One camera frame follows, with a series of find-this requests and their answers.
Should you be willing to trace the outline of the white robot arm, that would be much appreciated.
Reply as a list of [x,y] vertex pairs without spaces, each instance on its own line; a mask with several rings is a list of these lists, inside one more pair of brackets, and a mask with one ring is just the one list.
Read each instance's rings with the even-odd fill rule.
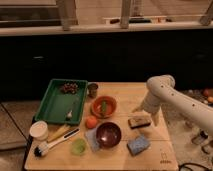
[[134,111],[156,115],[163,101],[173,105],[198,127],[213,136],[213,108],[178,92],[171,75],[150,77],[146,82],[148,92]]

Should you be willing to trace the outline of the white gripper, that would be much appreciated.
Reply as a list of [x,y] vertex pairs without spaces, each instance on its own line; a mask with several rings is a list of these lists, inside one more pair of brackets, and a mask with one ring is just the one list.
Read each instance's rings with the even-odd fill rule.
[[159,101],[148,101],[145,99],[142,102],[142,106],[137,106],[132,110],[132,113],[141,112],[142,110],[146,111],[147,113],[152,114],[152,120],[155,126],[159,124],[159,110],[160,110],[161,103]]

